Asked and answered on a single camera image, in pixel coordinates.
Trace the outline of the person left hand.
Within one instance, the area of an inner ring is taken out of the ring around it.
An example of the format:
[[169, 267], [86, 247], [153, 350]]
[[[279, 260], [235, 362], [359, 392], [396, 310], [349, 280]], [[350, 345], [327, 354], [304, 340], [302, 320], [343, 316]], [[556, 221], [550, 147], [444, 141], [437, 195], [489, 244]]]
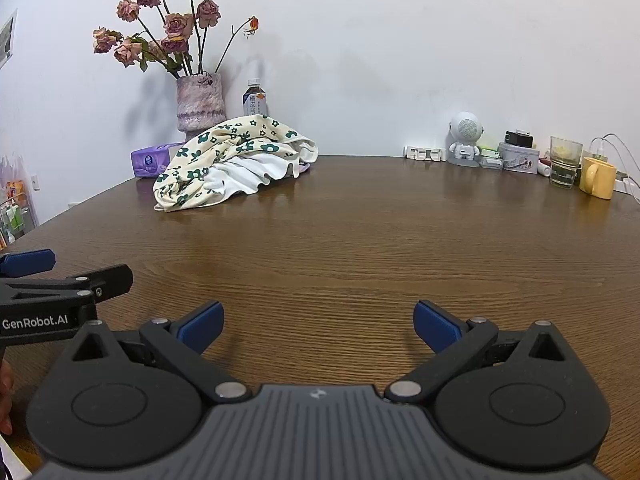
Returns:
[[10, 363], [2, 359], [0, 368], [0, 431], [5, 436], [9, 436], [13, 431], [10, 414], [14, 379]]

